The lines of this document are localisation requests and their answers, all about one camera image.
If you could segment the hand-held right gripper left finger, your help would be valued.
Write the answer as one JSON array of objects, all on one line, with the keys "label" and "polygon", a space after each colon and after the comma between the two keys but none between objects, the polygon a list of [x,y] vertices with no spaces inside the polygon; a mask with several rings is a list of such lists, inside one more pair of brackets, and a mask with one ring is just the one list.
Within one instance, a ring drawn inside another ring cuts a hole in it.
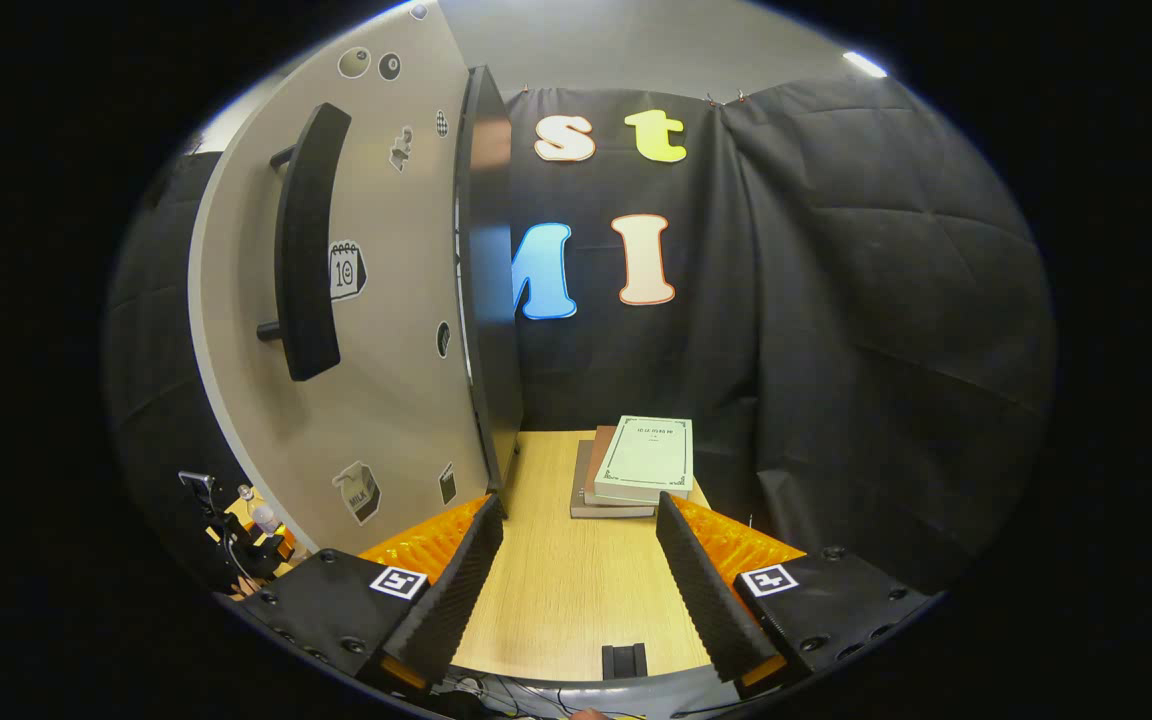
[{"label": "hand-held right gripper left finger", "polygon": [[429,694],[456,655],[505,537],[497,493],[364,553],[324,548],[230,602],[242,623],[379,692]]}]

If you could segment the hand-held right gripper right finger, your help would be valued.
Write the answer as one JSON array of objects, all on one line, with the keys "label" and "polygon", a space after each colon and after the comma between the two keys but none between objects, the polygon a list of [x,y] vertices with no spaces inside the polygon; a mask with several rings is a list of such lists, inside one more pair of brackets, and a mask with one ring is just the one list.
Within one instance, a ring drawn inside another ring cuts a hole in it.
[{"label": "hand-held right gripper right finger", "polygon": [[666,492],[655,537],[710,665],[741,700],[836,669],[937,600],[856,553],[796,550]]}]

